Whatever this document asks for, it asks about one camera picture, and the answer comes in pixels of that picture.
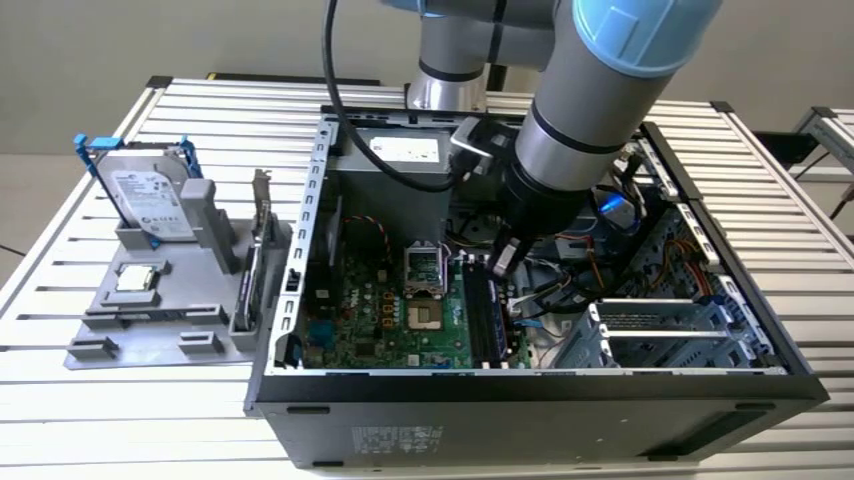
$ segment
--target green circuit board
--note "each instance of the green circuit board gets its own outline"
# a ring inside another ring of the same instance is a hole
[[[403,271],[383,275],[380,268],[358,257],[343,258],[342,271],[346,273],[336,318],[311,321],[320,324],[308,327],[306,366],[326,369],[479,368],[473,365],[462,262],[454,260],[449,265],[449,291],[441,300],[406,299]],[[311,333],[318,330],[324,334],[320,342]],[[518,352],[507,358],[513,368],[530,367],[525,335],[521,341]]]
[[[402,272],[387,272],[380,283],[379,267],[352,257],[344,258],[343,271],[342,306],[323,367],[470,368],[462,276],[451,273],[447,295],[442,300],[427,300],[441,308],[441,318],[431,319],[441,322],[441,328],[414,330],[407,325]]]

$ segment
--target motherboard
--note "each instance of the motherboard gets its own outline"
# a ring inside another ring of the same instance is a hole
[[[339,306],[331,318],[308,324],[307,368],[470,369],[491,361],[498,368],[530,367],[525,329],[514,328],[506,315],[506,289],[486,278],[471,279],[471,271],[482,268],[478,260],[442,252],[439,258],[442,279],[431,273],[425,251],[417,252],[409,272],[344,255]],[[447,288],[414,295],[407,279]],[[473,321],[473,312],[482,313],[474,305],[486,305],[489,312]]]

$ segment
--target label sticker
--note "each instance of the label sticker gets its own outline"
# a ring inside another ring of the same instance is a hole
[[[194,238],[172,182],[158,172],[116,170],[112,179],[139,227],[162,240]]]
[[[371,150],[387,162],[439,163],[439,140],[435,138],[374,137]]]
[[[439,426],[352,427],[352,443],[356,453],[437,453],[442,431]]]

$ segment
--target robotic arm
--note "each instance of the robotic arm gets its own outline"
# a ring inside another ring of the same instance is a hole
[[[485,108],[485,62],[501,51],[513,60],[551,49],[499,198],[505,227],[490,267],[506,276],[537,237],[559,232],[578,215],[699,46],[721,0],[383,1],[423,16],[411,108]],[[491,33],[486,48],[478,31]],[[529,58],[535,65],[537,55]]]

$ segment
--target slotted metal table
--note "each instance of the slotted metal table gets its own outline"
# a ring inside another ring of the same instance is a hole
[[[403,105],[399,88],[342,91],[350,105]],[[489,105],[523,113],[530,100],[494,93]],[[295,220],[326,102],[322,85],[174,79],[146,88],[115,135],[176,141],[190,134],[231,218],[250,218],[254,170],[268,169],[275,211]],[[356,476],[854,478],[854,247],[734,113],[707,102],[661,101],[647,120],[661,126],[832,400],[697,465]],[[267,423],[244,418],[248,364],[64,369],[63,348],[118,245],[116,214],[92,185],[86,176],[0,291],[0,466],[14,467],[0,476],[314,477],[294,469]]]
[[[795,126],[795,133],[815,137],[842,166],[854,173],[854,110],[813,107]]]

